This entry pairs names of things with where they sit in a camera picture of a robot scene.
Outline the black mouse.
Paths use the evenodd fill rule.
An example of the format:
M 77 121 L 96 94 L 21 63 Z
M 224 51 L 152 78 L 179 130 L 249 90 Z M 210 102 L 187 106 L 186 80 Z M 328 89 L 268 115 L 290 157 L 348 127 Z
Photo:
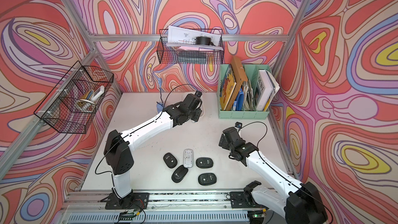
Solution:
M 183 165 L 180 165 L 172 174 L 172 181 L 174 183 L 179 183 L 181 182 L 186 174 L 188 173 L 188 168 L 185 168 Z
M 212 168 L 214 165 L 213 160 L 211 158 L 207 158 L 207 157 L 197 158 L 195 163 L 196 163 L 196 166 L 200 169 L 209 169 L 209 168 Z
M 210 186 L 217 182 L 217 177 L 214 173 L 203 173 L 199 175 L 198 182 L 202 186 Z
M 170 169 L 175 168 L 178 164 L 176 157 L 173 154 L 171 154 L 170 152 L 166 153 L 163 156 L 163 161 L 165 162 L 166 166 Z

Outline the white mouse underside up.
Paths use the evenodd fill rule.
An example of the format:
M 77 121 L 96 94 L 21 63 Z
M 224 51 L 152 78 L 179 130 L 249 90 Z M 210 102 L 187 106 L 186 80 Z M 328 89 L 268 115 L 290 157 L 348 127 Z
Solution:
M 193 150 L 185 149 L 183 152 L 183 166 L 187 169 L 193 167 Z

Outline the white storage box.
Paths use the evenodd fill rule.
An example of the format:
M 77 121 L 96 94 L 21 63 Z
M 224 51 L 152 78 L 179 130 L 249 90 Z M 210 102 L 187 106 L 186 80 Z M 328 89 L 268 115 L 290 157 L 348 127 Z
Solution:
M 201 114 L 200 114 L 200 118 L 202 118 L 204 115 L 205 115 L 205 110 L 202 109 L 202 110 L 201 110 Z

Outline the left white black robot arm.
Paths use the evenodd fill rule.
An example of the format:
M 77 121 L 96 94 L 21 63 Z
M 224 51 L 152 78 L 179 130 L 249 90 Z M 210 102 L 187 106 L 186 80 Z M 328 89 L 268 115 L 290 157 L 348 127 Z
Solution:
M 112 191 L 118 199 L 124 199 L 133 192 L 130 185 L 130 169 L 134 165 L 133 152 L 163 131 L 189 120 L 197 122 L 202 113 L 201 96 L 201 91 L 189 93 L 183 101 L 164 107 L 148 121 L 122 132 L 113 130 L 108 134 L 104 158 L 112 168 Z

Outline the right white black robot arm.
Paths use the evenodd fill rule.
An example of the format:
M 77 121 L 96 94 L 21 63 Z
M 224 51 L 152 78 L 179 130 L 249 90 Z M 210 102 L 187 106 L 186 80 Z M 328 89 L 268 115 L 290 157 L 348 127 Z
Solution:
M 233 160 L 255 171 L 275 190 L 253 181 L 244 188 L 249 205 L 263 205 L 285 218 L 288 224 L 324 224 L 328 221 L 318 188 L 297 180 L 270 162 L 253 143 L 241 138 L 236 127 L 223 130 L 219 146 L 230 151 Z

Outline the blue paw pen holder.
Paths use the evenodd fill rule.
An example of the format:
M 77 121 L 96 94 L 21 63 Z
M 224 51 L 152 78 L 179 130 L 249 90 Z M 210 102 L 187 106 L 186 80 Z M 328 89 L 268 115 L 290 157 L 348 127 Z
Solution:
M 158 86 L 159 86 L 159 93 L 160 93 L 160 100 L 157 102 L 157 111 L 160 113 L 164 107 L 164 100 L 162 97 L 162 79 L 158 78 Z

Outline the yellow red picture book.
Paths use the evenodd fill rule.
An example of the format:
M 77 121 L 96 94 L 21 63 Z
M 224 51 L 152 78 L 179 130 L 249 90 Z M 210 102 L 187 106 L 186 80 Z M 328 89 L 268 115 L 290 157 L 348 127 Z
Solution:
M 222 111 L 227 111 L 228 103 L 232 97 L 235 86 L 236 86 L 236 79 L 234 76 L 233 68 L 231 65 L 229 65 L 220 85 L 219 98 L 220 98 L 220 109 Z

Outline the white hardcover book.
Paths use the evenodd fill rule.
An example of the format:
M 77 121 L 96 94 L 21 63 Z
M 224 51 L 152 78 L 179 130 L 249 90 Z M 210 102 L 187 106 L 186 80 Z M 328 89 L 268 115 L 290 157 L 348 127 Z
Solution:
M 254 103 L 257 112 L 268 110 L 274 96 L 280 90 L 280 85 L 271 72 L 260 69 L 256 77 Z

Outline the green file organizer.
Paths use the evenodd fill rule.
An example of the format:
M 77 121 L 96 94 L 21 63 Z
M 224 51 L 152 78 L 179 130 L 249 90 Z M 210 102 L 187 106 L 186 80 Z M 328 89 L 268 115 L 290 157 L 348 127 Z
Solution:
M 218 84 L 218 117 L 220 119 L 247 119 L 247 120 L 264 120 L 267 118 L 269 112 L 267 111 L 256 111 L 256 107 L 253 104 L 253 95 L 256 85 L 256 77 L 258 70 L 265 69 L 271 71 L 270 67 L 265 64 L 243 64 L 246 75 L 248 77 L 247 82 L 243 82 L 241 89 L 233 103 L 231 111 L 222 111 L 220 109 L 220 85 L 221 81 L 226 74 L 226 70 L 230 64 L 220 65 L 219 72 L 219 84 Z

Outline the black tape roll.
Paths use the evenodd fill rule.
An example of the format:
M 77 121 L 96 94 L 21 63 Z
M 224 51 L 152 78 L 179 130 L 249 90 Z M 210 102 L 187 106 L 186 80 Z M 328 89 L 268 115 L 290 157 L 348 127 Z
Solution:
M 198 36 L 195 38 L 195 44 L 196 45 L 202 45 L 202 46 L 214 46 L 211 37 L 207 36 Z

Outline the white printed paper sheet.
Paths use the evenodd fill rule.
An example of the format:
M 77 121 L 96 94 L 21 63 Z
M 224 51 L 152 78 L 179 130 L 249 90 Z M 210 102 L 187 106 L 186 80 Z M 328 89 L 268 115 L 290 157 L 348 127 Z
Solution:
M 195 38 L 198 36 L 211 37 L 214 46 L 196 45 Z M 212 34 L 204 31 L 185 29 L 175 26 L 169 26 L 167 31 L 166 45 L 168 47 L 182 47 L 182 48 L 187 48 L 188 50 L 197 50 L 197 51 L 210 51 L 210 50 L 224 51 L 222 44 L 223 42 L 221 34 Z

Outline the white tube in basket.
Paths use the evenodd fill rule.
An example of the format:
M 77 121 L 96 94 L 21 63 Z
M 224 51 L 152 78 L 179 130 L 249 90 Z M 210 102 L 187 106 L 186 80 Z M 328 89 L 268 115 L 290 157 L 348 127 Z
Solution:
M 94 91 L 94 93 L 93 93 L 93 95 L 92 95 L 90 101 L 91 101 L 92 103 L 96 103 L 97 100 L 104 94 L 104 92 L 105 92 L 105 87 L 104 87 L 104 86 L 100 86 L 99 88 L 97 88 L 97 89 Z

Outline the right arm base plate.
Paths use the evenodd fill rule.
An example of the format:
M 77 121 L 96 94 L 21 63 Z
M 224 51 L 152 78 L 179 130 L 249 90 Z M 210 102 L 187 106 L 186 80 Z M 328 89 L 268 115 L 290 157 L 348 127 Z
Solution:
M 231 208 L 263 208 L 262 205 L 255 203 L 243 191 L 231 191 L 227 194 L 227 199 L 231 203 Z

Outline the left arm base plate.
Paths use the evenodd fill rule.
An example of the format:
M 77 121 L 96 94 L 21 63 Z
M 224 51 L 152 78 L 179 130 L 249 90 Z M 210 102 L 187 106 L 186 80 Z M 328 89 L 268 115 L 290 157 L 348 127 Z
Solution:
M 105 203 L 106 209 L 119 210 L 119 209 L 147 209 L 149 203 L 149 193 L 131 192 L 126 197 L 119 199 L 115 193 L 111 193 L 108 197 L 102 199 L 100 202 Z

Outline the aluminium front rail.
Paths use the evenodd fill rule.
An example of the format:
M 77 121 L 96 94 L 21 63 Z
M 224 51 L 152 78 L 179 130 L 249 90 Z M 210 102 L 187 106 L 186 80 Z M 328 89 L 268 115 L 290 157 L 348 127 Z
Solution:
M 136 200 L 120 209 L 108 191 L 67 196 L 54 224 L 284 224 L 266 205 L 251 207 L 243 190 L 137 190 Z

